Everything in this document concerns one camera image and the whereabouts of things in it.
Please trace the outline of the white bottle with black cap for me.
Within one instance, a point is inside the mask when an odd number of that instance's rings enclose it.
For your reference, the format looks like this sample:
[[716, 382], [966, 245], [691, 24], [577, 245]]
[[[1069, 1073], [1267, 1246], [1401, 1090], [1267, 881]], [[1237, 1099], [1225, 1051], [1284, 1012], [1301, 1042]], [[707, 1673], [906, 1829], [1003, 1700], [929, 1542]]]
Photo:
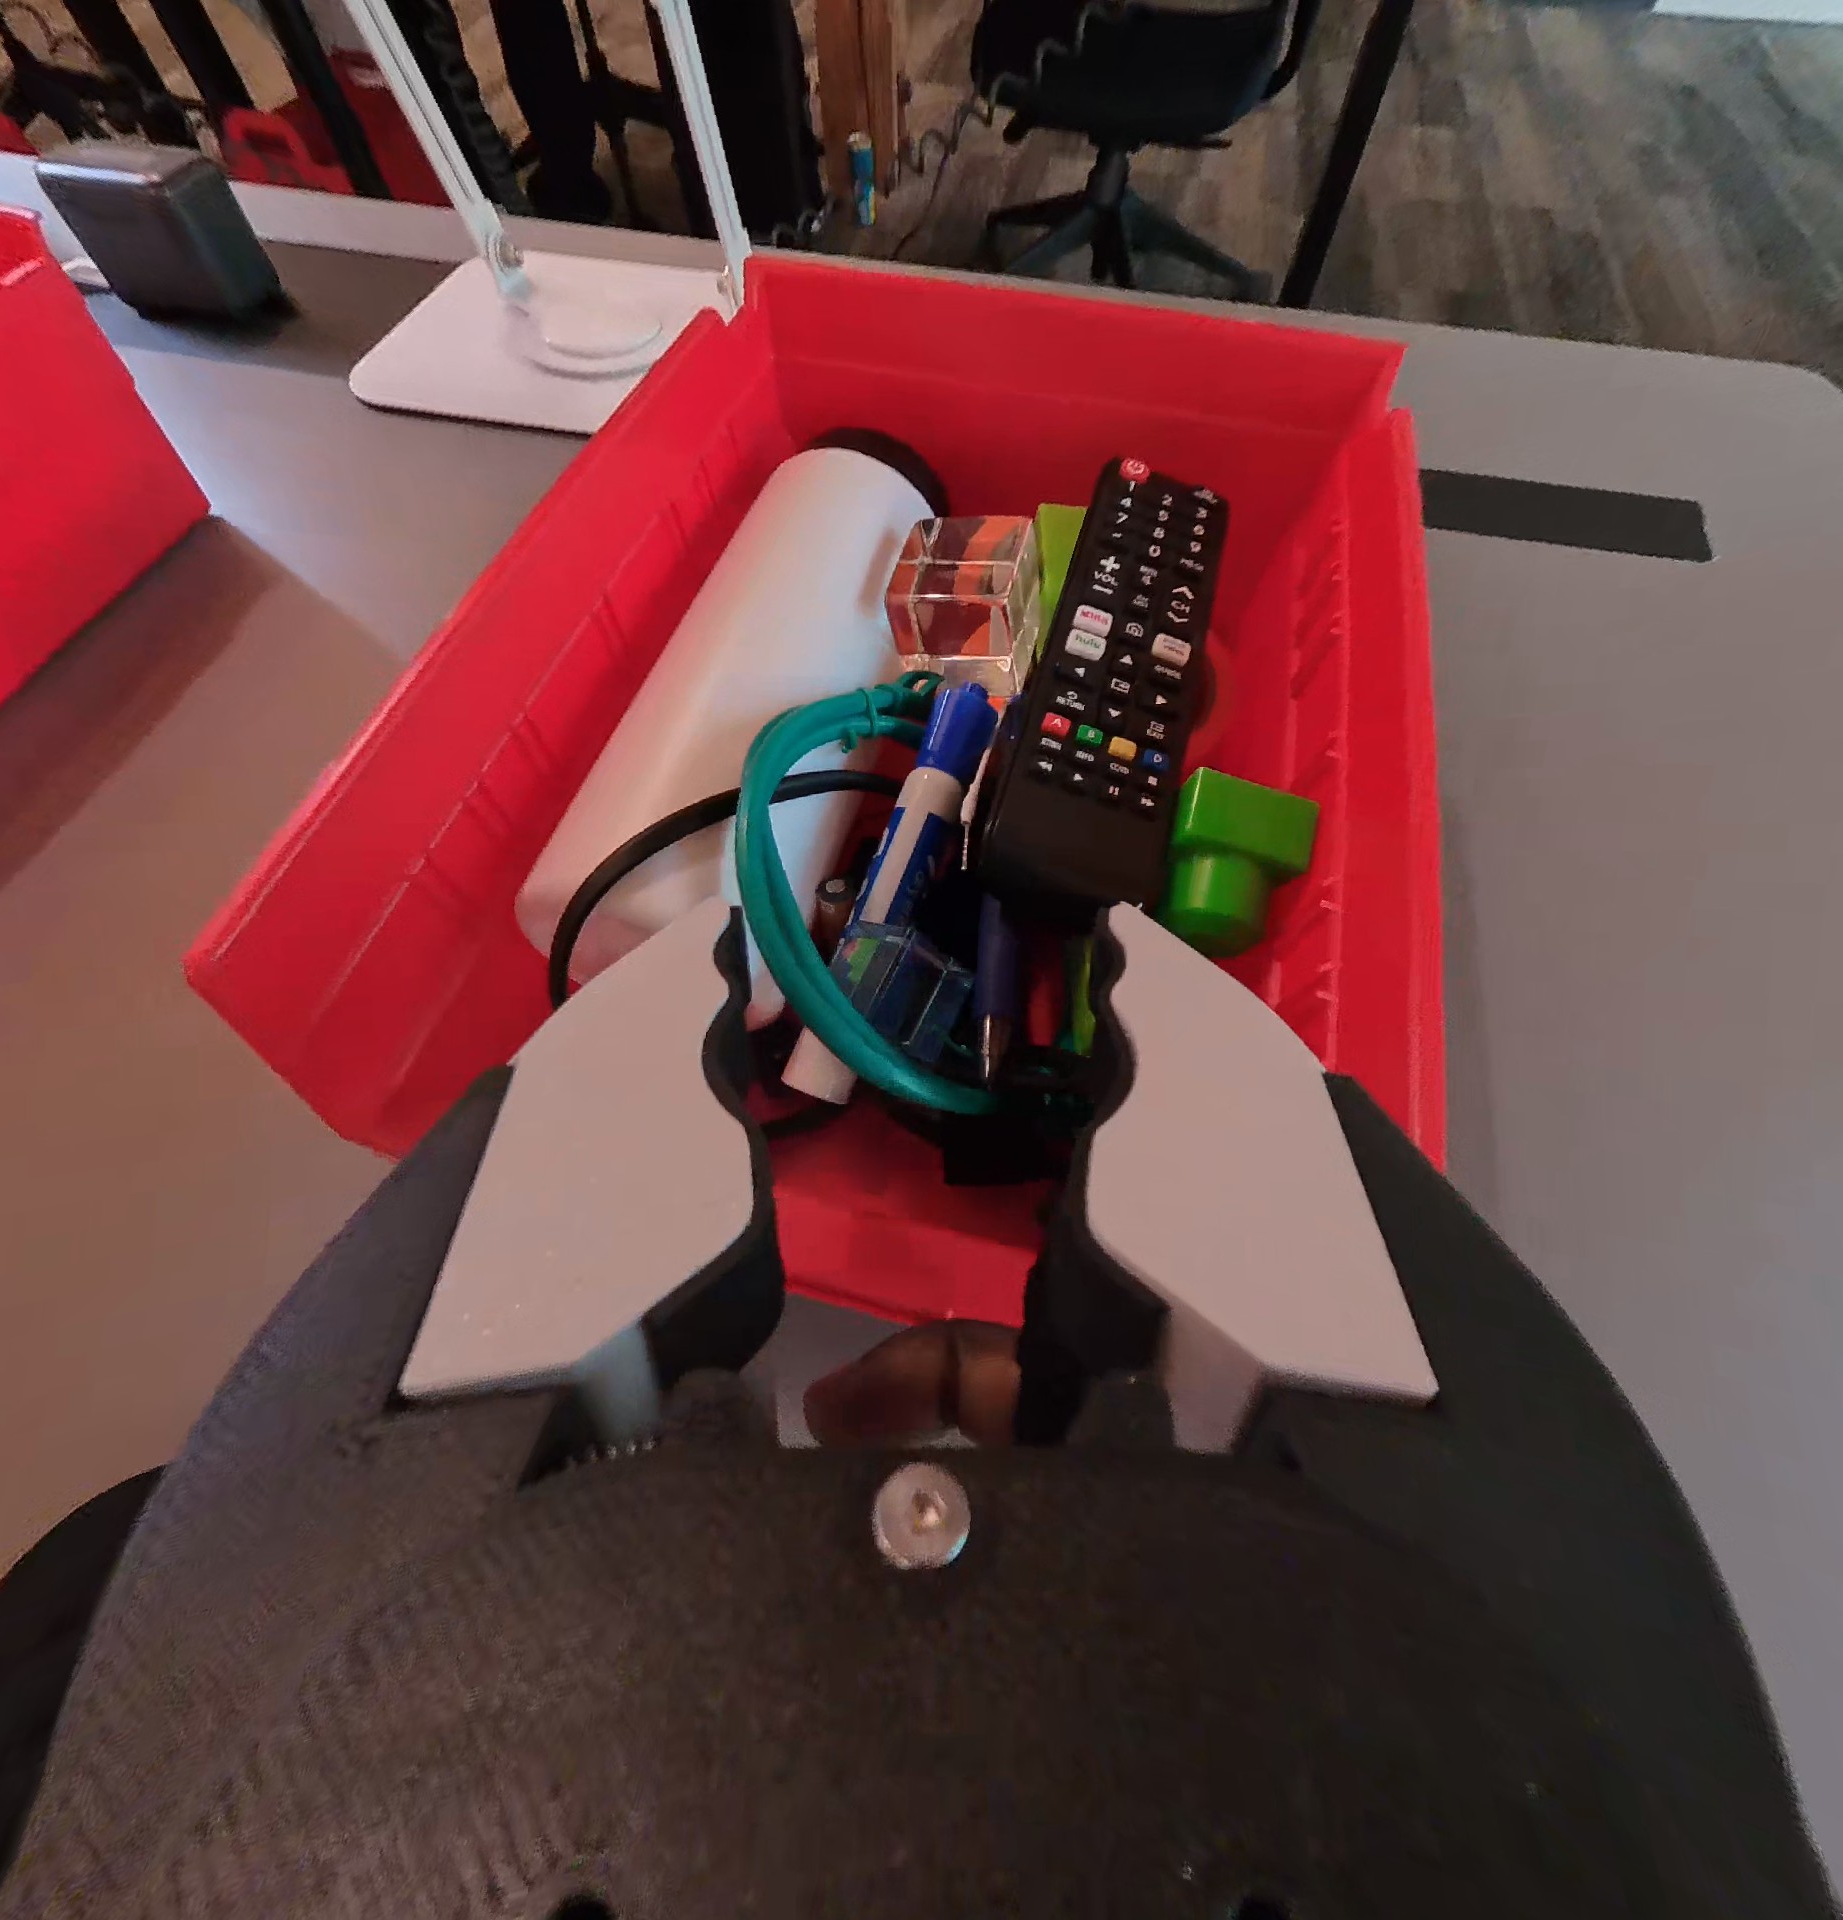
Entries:
[[[837, 427], [783, 461], [681, 613], [516, 894], [516, 925], [544, 958], [577, 888], [635, 835], [736, 793], [750, 739], [789, 709], [894, 682], [883, 595], [907, 535], [947, 512], [947, 488], [907, 445]], [[805, 923], [843, 869], [865, 794], [773, 806]], [[707, 899], [733, 902], [732, 817], [633, 856], [584, 910], [564, 986], [584, 986]]]

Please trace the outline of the blue ballpoint pen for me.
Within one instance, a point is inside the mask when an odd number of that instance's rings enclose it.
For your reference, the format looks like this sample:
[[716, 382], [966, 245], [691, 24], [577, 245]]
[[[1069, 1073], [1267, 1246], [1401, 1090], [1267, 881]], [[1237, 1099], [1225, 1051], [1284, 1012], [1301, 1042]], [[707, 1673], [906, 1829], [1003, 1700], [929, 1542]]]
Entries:
[[993, 894], [981, 899], [974, 1009], [981, 1080], [994, 1090], [1024, 1014], [1024, 962], [1011, 914]]

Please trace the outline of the black office chair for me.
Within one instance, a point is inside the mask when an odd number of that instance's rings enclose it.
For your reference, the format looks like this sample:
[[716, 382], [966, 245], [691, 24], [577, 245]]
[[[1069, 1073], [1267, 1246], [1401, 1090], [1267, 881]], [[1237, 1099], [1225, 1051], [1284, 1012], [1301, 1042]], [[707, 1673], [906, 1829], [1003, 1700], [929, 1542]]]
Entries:
[[1317, 19], [1318, 2], [982, 5], [969, 79], [982, 107], [1005, 112], [1005, 143], [1077, 135], [1091, 165], [1077, 192], [993, 210], [981, 264], [1050, 276], [1087, 253], [1097, 286], [1133, 291], [1134, 259], [1152, 253], [1212, 276], [1237, 300], [1263, 297], [1266, 276], [1148, 203], [1131, 162], [1148, 148], [1225, 148], [1296, 78]]

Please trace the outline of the dark grey box device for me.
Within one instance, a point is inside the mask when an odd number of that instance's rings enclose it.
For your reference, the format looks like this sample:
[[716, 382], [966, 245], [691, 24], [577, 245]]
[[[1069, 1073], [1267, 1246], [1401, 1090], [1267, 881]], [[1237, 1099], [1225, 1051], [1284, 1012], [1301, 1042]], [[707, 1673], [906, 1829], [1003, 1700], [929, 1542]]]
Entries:
[[35, 182], [138, 315], [242, 325], [284, 309], [283, 277], [202, 152], [85, 137], [41, 157]]

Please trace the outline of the clear acrylic cube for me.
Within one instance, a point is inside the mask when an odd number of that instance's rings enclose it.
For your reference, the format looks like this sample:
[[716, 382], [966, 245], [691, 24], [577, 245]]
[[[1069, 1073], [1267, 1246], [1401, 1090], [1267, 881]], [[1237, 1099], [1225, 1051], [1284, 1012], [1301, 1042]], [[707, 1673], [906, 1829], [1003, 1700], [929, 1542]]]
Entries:
[[906, 672], [1017, 694], [1044, 629], [1035, 519], [925, 518], [890, 568], [883, 611]]

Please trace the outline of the black remote control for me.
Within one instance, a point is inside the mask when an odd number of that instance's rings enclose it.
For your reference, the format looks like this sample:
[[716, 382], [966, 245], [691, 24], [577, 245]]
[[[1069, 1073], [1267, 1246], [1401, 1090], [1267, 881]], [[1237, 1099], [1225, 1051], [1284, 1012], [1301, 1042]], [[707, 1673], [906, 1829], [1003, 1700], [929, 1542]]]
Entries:
[[1226, 500], [1108, 459], [975, 798], [974, 873], [1019, 928], [1154, 907], [1205, 684]]

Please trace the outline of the lime green flat block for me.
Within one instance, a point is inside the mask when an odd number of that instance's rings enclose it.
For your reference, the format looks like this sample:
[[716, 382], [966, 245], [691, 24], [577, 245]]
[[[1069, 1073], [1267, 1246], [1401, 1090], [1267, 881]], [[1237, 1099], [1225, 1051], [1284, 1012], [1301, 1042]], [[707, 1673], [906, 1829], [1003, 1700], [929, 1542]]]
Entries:
[[1059, 597], [1067, 585], [1077, 541], [1087, 524], [1087, 506], [1046, 500], [1034, 512], [1034, 537], [1038, 546], [1038, 610], [1040, 636], [1053, 629]]

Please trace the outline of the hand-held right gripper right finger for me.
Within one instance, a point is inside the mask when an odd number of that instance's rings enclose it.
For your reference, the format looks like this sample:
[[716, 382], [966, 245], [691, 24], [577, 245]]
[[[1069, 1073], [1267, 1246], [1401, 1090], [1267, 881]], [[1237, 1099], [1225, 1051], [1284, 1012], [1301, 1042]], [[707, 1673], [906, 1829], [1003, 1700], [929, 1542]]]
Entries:
[[1233, 1446], [1267, 1388], [1427, 1405], [1437, 1373], [1318, 1059], [1128, 903], [1091, 971], [1093, 1109], [1024, 1289], [1019, 1440], [1148, 1378], [1173, 1444]]

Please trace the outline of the white lamp base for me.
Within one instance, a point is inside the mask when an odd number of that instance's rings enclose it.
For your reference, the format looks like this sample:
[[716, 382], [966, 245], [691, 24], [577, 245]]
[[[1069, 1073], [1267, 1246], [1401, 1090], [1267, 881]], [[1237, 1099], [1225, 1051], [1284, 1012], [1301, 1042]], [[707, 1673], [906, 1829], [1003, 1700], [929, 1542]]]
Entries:
[[697, 315], [720, 322], [739, 315], [749, 235], [691, 5], [658, 2], [657, 19], [721, 251], [716, 269], [527, 253], [476, 184], [391, 7], [347, 11], [471, 239], [469, 262], [353, 367], [355, 399], [399, 414], [588, 437]]

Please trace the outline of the red plastic crate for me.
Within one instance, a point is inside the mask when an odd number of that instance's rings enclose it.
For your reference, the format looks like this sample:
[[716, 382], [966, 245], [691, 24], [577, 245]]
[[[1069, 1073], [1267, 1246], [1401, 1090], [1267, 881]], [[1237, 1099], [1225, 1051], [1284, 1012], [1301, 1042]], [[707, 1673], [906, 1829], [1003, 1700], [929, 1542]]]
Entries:
[[[446, 193], [395, 104], [371, 53], [332, 48], [331, 73], [394, 203], [445, 207]], [[289, 100], [280, 108], [227, 108], [218, 123], [219, 155], [236, 182], [358, 195], [318, 108]]]

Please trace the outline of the blue whiteboard marker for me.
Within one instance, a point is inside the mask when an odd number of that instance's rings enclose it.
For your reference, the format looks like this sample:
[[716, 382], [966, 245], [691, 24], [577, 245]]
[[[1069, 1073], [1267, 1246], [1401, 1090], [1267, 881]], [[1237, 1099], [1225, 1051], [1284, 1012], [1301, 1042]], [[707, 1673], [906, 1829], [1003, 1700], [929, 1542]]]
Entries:
[[890, 1048], [894, 1065], [925, 1074], [936, 1073], [974, 975], [923, 936], [917, 908], [957, 858], [964, 800], [994, 727], [994, 705], [977, 684], [935, 690], [916, 763], [826, 974], [870, 1038]]

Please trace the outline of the green block with round peg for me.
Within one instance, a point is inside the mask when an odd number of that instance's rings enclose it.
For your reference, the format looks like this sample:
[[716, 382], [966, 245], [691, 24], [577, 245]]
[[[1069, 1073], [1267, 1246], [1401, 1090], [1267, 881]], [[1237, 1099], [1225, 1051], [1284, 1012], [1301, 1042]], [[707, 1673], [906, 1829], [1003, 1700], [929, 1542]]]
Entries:
[[1202, 766], [1173, 809], [1160, 923], [1187, 946], [1230, 962], [1267, 930], [1273, 894], [1313, 859], [1318, 804]]

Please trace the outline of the red plastic storage bin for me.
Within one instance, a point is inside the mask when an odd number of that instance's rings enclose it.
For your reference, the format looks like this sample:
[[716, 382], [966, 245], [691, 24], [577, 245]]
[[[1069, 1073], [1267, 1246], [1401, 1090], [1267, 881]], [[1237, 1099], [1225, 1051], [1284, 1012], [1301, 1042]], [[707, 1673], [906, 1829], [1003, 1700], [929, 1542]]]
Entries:
[[516, 892], [768, 477], [826, 430], [962, 512], [1077, 506], [1134, 454], [1232, 507], [1187, 766], [1318, 804], [1226, 974], [1443, 1149], [1437, 722], [1402, 350], [1112, 300], [773, 262], [505, 541], [187, 949], [187, 986], [338, 1136], [404, 1154], [548, 1016]]
[[39, 218], [0, 207], [0, 709], [208, 514]]

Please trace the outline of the black metal table leg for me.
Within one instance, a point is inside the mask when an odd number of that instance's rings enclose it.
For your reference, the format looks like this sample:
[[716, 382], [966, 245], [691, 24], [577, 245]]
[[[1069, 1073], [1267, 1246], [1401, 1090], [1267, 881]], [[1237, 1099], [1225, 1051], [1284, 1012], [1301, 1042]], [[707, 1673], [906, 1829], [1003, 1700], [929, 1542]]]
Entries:
[[1388, 95], [1406, 35], [1412, 24], [1416, 2], [1375, 2], [1367, 29], [1359, 38], [1341, 113], [1331, 135], [1331, 148], [1318, 171], [1311, 207], [1303, 218], [1292, 259], [1280, 281], [1276, 305], [1283, 309], [1306, 309], [1338, 236], [1349, 192], [1358, 182], [1367, 143], [1375, 134], [1379, 108]]

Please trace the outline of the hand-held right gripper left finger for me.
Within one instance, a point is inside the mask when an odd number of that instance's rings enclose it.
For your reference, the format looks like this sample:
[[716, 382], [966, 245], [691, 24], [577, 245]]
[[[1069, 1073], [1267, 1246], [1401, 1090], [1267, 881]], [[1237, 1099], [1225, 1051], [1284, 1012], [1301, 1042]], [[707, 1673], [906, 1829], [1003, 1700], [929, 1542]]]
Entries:
[[399, 1392], [569, 1388], [608, 1450], [689, 1375], [736, 1375], [785, 1309], [747, 1109], [742, 916], [703, 902], [519, 1048]]

